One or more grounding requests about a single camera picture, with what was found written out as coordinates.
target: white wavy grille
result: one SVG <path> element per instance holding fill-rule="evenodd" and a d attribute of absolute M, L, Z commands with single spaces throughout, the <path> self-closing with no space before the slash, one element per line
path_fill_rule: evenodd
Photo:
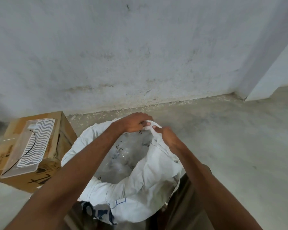
<path fill-rule="evenodd" d="M 31 166 L 42 161 L 54 126 L 54 122 L 55 119 L 37 121 L 35 129 L 33 129 L 35 137 L 34 133 L 32 133 L 22 156 L 26 154 L 33 145 L 34 146 L 28 154 L 19 160 L 17 167 Z"/>

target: white sack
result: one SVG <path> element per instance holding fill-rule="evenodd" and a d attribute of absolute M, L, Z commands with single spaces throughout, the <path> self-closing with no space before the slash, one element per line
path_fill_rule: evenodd
<path fill-rule="evenodd" d="M 96 123 L 83 131 L 63 157 L 62 166 L 116 120 Z M 89 201 L 93 206 L 108 204 L 116 223 L 143 221 L 168 201 L 172 193 L 178 189 L 184 169 L 178 157 L 162 140 L 161 134 L 152 128 L 153 125 L 160 126 L 150 122 L 151 125 L 145 127 L 145 130 L 150 130 L 153 136 L 147 155 L 130 171 L 130 175 L 117 184 L 101 182 L 92 177 L 78 201 Z"/>

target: cardboard box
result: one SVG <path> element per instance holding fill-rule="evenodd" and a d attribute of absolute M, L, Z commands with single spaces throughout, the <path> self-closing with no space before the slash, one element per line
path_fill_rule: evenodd
<path fill-rule="evenodd" d="M 77 135 L 64 113 L 58 111 L 23 117 L 10 122 L 0 143 L 0 175 L 27 121 L 46 118 L 54 118 L 55 122 L 43 160 L 39 163 L 37 170 L 9 178 L 0 178 L 1 183 L 33 193 L 61 168 L 61 160 L 77 139 Z"/>

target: hand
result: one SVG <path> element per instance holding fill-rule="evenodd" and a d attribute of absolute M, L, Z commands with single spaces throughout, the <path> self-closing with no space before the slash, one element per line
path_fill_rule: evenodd
<path fill-rule="evenodd" d="M 176 134 L 172 131 L 170 127 L 162 127 L 159 128 L 157 126 L 153 126 L 153 129 L 157 133 L 162 134 L 162 139 L 167 146 L 172 150 L 173 148 L 179 147 L 181 144 L 181 140 L 176 136 Z"/>
<path fill-rule="evenodd" d="M 144 113 L 132 113 L 117 120 L 116 123 L 120 125 L 123 132 L 135 132 L 142 130 L 145 126 L 150 126 L 150 122 L 146 122 L 145 120 L 153 121 L 153 118 Z"/>

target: black string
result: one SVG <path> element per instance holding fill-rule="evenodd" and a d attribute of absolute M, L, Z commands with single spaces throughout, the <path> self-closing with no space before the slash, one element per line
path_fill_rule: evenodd
<path fill-rule="evenodd" d="M 17 162 L 18 162 L 21 158 L 23 158 L 25 155 L 27 155 L 27 154 L 32 150 L 32 148 L 33 148 L 34 145 L 35 145 L 35 142 L 36 142 L 35 132 L 32 131 L 31 129 L 30 129 L 30 131 L 34 133 L 34 144 L 32 145 L 32 147 L 30 148 L 29 151 L 27 151 L 23 156 L 21 156 L 21 157 L 15 162 L 15 164 L 17 164 Z M 8 171 L 10 171 L 11 168 L 9 168 L 8 170 L 6 170 L 1 176 L 3 176 L 4 174 L 6 174 Z"/>

